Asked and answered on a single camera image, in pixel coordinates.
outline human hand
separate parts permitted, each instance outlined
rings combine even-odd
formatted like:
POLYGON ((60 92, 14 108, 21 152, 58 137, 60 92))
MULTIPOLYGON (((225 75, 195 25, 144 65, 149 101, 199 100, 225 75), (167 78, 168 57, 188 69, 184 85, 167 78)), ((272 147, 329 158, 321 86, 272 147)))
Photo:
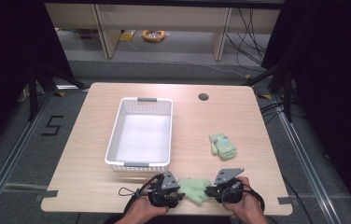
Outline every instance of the human hand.
MULTIPOLYGON (((245 176, 237 176, 245 185, 244 189, 251 189, 248 178, 245 176)), ((239 217, 246 224, 267 224, 265 215, 260 208, 260 203, 251 194, 244 192, 243 198, 239 203, 223 203, 225 209, 233 212, 232 218, 239 217)))
POLYGON ((169 207, 155 207, 150 204, 147 196, 141 196, 132 203, 126 215, 117 223, 143 224, 153 217, 166 214, 168 211, 169 207))

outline black cable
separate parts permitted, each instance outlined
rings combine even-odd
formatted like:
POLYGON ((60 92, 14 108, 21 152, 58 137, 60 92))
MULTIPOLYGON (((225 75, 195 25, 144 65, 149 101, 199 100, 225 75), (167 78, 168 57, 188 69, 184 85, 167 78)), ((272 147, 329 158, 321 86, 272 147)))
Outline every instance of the black cable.
POLYGON ((268 124, 270 121, 272 121, 272 119, 274 119, 277 115, 279 115, 279 114, 281 114, 281 113, 283 113, 283 112, 284 112, 284 110, 274 112, 275 115, 273 115, 271 118, 269 118, 269 119, 265 122, 265 125, 268 124))
POLYGON ((313 220, 312 220, 312 218, 310 217, 309 213, 307 212, 307 209, 306 209, 306 207, 304 206, 304 203, 302 202, 302 200, 301 200, 300 196, 298 195, 297 191, 291 186, 291 184, 288 182, 288 180, 286 179, 285 176, 283 176, 283 179, 284 179, 284 182, 286 182, 286 184, 289 186, 289 188, 290 188, 290 189, 292 190, 292 192, 295 194, 295 197, 297 197, 297 200, 298 200, 298 202, 301 204, 304 213, 306 214, 307 218, 309 219, 309 222, 310 222, 311 224, 313 224, 313 220))
POLYGON ((80 220, 80 213, 77 214, 77 220, 76 220, 76 224, 79 223, 79 220, 80 220))
POLYGON ((253 61, 254 63, 257 63, 260 65, 260 61, 256 58, 254 58, 252 55, 250 55, 249 53, 247 53, 246 51, 244 51, 243 49, 241 49, 241 45, 243 43, 243 41, 239 44, 239 46, 237 46, 229 37, 228 34, 226 34, 226 36, 228 37, 229 41, 231 42, 231 44, 233 45, 233 47, 240 53, 243 53, 247 58, 249 58, 251 61, 253 61))
POLYGON ((283 105, 283 104, 284 103, 273 103, 273 104, 266 105, 260 109, 260 113, 263 114, 264 112, 266 112, 268 110, 268 108, 269 109, 276 108, 276 107, 283 105))
POLYGON ((258 54, 261 54, 262 52, 266 51, 266 49, 264 47, 262 47, 260 44, 258 44, 257 39, 255 38, 254 22, 252 21, 252 14, 253 14, 253 12, 254 12, 254 8, 251 8, 250 9, 250 19, 251 19, 251 32, 252 32, 252 36, 253 36, 252 39, 254 40, 254 44, 255 44, 257 50, 259 51, 258 54))
POLYGON ((255 49, 255 50, 257 51, 257 53, 258 53, 259 56, 260 56, 260 59, 262 60, 262 56, 261 56, 261 54, 260 54, 260 53, 261 53, 260 48, 264 49, 264 47, 262 47, 260 44, 258 44, 258 43, 257 43, 257 40, 256 40, 256 38, 255 38, 255 34, 254 34, 254 24, 253 24, 253 22, 252 22, 253 9, 252 9, 252 8, 250 9, 250 17, 249 17, 250 21, 249 21, 248 25, 247 25, 247 23, 246 23, 246 21, 245 21, 245 18, 244 18, 243 15, 242 15, 242 11, 240 10, 240 8, 239 8, 239 14, 240 14, 240 17, 242 18, 243 24, 244 24, 245 27, 246 27, 246 32, 247 32, 248 35, 250 36, 250 38, 251 38, 251 40, 253 41, 254 45, 256 46, 256 47, 253 48, 253 49, 255 49), (250 24, 251 24, 251 27, 252 27, 253 35, 252 35, 251 32, 249 31, 250 24))

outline yellow object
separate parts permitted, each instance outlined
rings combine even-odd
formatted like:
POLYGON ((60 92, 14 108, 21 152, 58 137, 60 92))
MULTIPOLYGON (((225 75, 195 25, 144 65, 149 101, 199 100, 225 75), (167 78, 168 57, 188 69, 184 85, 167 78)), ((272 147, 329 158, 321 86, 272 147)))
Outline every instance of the yellow object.
POLYGON ((143 32, 143 39, 148 42, 160 42, 166 37, 164 31, 149 31, 146 30, 143 32))
POLYGON ((119 37, 120 41, 132 41, 135 30, 125 30, 119 37))

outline wrist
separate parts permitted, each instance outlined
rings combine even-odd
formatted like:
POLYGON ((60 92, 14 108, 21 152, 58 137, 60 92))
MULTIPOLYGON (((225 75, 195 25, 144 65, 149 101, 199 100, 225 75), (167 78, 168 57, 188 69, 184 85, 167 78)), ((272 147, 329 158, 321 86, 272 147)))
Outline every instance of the wrist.
POLYGON ((116 224, 143 224, 143 222, 139 222, 135 218, 130 218, 126 216, 117 221, 116 224))

